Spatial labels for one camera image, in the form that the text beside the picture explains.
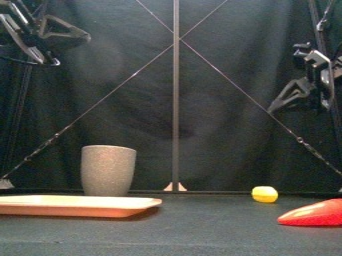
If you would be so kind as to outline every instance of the black curtain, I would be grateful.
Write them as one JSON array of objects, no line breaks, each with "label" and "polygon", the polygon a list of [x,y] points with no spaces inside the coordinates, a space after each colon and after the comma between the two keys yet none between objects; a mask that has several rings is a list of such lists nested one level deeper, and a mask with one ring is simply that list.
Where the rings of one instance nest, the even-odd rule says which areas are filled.
[{"label": "black curtain", "polygon": [[[110,144],[138,150],[133,189],[162,190],[175,171],[177,105],[179,181],[189,190],[340,189],[341,177],[265,112],[290,80],[305,76],[293,45],[316,46],[308,1],[181,0],[178,101],[174,1],[51,1],[47,12],[92,41],[60,53],[59,68],[32,70],[8,169],[98,105],[12,174],[16,187],[80,188],[82,146]],[[277,118],[340,166],[330,113]]]}]

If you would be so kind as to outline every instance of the yellow ball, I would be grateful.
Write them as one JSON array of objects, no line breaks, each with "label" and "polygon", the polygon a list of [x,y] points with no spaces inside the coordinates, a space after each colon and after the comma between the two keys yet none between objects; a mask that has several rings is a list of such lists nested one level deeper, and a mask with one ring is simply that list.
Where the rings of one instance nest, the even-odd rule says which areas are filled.
[{"label": "yellow ball", "polygon": [[259,186],[253,189],[251,196],[261,203],[274,203],[278,199],[278,192],[273,187]]}]

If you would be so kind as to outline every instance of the table surface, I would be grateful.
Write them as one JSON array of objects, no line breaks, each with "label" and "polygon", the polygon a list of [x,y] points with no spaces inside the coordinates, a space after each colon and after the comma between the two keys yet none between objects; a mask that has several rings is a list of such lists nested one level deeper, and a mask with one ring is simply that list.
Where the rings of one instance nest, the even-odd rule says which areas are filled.
[{"label": "table surface", "polygon": [[342,255],[342,227],[282,226],[287,211],[325,199],[134,195],[163,199],[124,219],[0,216],[0,255]]}]

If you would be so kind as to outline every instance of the gray cup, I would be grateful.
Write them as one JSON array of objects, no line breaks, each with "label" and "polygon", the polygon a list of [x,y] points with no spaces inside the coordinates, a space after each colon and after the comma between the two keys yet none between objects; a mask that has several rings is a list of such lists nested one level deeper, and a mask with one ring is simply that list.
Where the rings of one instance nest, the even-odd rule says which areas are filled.
[{"label": "gray cup", "polygon": [[134,178],[137,151],[91,145],[82,148],[80,177],[86,196],[126,196]]}]

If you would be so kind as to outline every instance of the vertical pole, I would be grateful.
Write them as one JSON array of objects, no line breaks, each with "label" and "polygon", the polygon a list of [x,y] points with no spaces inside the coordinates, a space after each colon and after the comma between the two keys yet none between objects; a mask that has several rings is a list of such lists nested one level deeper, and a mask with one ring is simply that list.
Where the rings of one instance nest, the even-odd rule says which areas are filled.
[{"label": "vertical pole", "polygon": [[173,191],[179,191],[179,0],[174,0]]}]

